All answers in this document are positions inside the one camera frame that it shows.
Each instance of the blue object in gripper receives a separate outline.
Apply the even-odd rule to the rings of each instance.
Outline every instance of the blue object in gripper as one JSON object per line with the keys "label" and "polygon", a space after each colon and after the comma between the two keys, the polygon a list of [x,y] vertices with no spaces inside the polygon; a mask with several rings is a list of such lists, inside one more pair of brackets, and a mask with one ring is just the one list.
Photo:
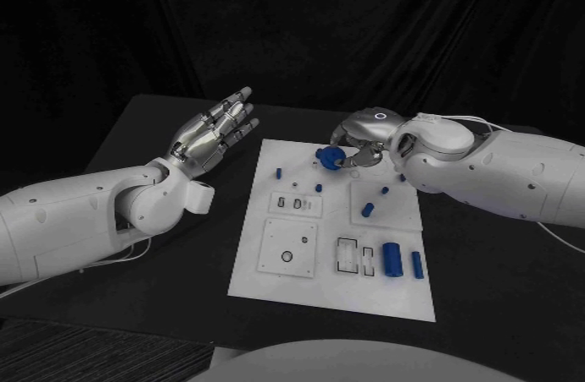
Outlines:
{"label": "blue object in gripper", "polygon": [[338,147],[318,148],[314,156],[320,159],[320,164],[331,171],[341,168],[335,165],[337,160],[344,160],[344,151]]}
{"label": "blue object in gripper", "polygon": [[383,246],[383,273],[386,276],[402,276],[402,258],[399,257],[399,244],[386,243]]}
{"label": "blue object in gripper", "polygon": [[415,278],[423,279],[423,263],[420,262],[420,253],[412,252],[412,266],[415,268]]}
{"label": "blue object in gripper", "polygon": [[371,210],[374,209],[374,204],[373,203],[366,203],[366,207],[363,208],[361,215],[364,217],[369,217],[371,214]]}

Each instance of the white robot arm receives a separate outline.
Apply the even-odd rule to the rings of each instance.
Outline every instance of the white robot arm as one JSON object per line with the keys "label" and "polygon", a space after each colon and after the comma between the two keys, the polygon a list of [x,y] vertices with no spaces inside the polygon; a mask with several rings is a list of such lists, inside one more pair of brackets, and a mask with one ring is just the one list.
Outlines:
{"label": "white robot arm", "polygon": [[[67,177],[0,197],[0,285],[85,267],[168,231],[183,210],[206,214],[214,190],[194,181],[258,125],[246,87],[180,128],[145,166]],[[129,223],[118,229],[115,213]]]}
{"label": "white robot arm", "polygon": [[477,135],[451,118],[477,119],[419,113],[406,121],[380,107],[353,113],[330,144],[344,139],[360,151],[335,165],[371,166],[387,150],[422,192],[500,216],[585,228],[585,147],[505,128]]}

